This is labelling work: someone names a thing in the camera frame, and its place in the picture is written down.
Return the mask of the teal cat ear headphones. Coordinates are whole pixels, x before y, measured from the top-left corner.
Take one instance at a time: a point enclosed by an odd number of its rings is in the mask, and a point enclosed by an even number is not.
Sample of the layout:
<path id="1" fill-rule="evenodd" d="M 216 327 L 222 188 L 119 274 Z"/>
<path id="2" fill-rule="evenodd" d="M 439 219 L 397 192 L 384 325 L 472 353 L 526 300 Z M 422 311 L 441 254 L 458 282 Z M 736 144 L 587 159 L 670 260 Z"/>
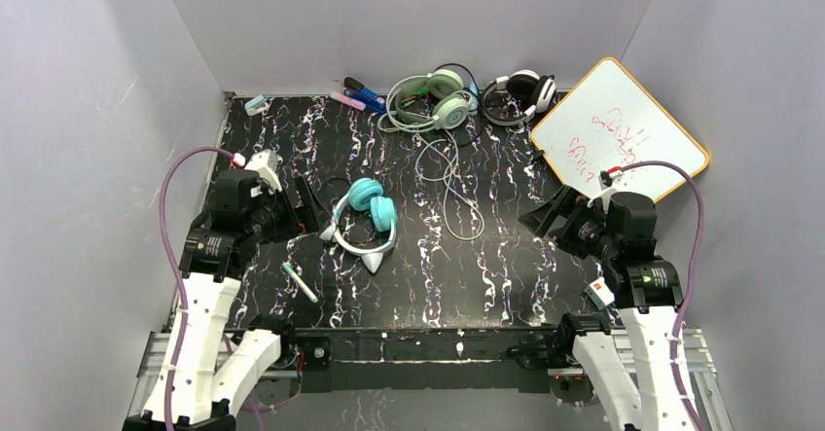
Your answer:
<path id="1" fill-rule="evenodd" d="M 319 238 L 355 256 L 370 274 L 376 274 L 394 249 L 399 235 L 395 202 L 374 178 L 351 183 L 335 203 Z"/>

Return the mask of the mint green gaming headphones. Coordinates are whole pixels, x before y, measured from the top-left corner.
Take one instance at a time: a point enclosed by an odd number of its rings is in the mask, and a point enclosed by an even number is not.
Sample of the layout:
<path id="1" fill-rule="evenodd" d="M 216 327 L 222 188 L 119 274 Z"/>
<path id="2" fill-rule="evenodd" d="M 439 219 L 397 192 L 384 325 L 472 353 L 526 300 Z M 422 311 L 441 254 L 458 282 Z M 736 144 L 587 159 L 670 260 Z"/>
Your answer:
<path id="1" fill-rule="evenodd" d="M 481 237 L 485 229 L 482 211 L 474 200 L 455 188 L 461 175 L 460 146 L 454 131 L 475 113 L 477 97 L 459 74 L 443 67 L 400 80 L 389 90 L 384 103 L 377 128 L 385 133 L 406 133 L 419 141 L 421 151 L 415 160 L 415 175 L 422 182 L 443 186 L 441 207 L 448 233 L 460 241 Z M 450 198 L 469 210 L 472 226 L 468 234 L 452 227 L 447 215 Z"/>

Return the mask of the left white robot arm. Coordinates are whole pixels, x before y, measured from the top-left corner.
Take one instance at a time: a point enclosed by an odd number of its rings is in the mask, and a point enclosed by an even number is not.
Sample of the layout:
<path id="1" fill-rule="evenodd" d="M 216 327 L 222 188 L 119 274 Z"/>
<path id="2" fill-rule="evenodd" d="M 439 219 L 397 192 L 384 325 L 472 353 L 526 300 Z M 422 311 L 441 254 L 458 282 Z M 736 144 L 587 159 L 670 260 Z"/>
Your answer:
<path id="1" fill-rule="evenodd" d="M 233 299 L 261 245 L 320 229 L 323 211 L 308 181 L 298 176 L 294 183 L 299 206 L 261 172 L 218 175 L 175 263 L 179 304 L 158 379 L 125 430 L 234 430 L 255 384 L 289 353 L 290 321 L 261 315 L 227 360 L 217 362 Z"/>

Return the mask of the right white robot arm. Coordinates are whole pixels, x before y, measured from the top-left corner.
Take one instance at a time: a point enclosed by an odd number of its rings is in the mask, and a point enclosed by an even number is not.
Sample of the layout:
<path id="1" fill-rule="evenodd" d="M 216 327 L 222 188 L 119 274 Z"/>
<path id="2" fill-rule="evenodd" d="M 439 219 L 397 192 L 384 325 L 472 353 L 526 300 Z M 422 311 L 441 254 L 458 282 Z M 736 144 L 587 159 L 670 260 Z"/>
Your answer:
<path id="1" fill-rule="evenodd" d="M 507 350 L 528 369 L 579 366 L 615 430 L 701 430 L 682 336 L 683 292 L 675 266 L 656 253 L 654 202 L 616 192 L 591 199 L 563 186 L 519 221 L 580 259 L 595 258 L 614 296 L 635 371 L 597 315 L 567 313 L 554 331 Z"/>

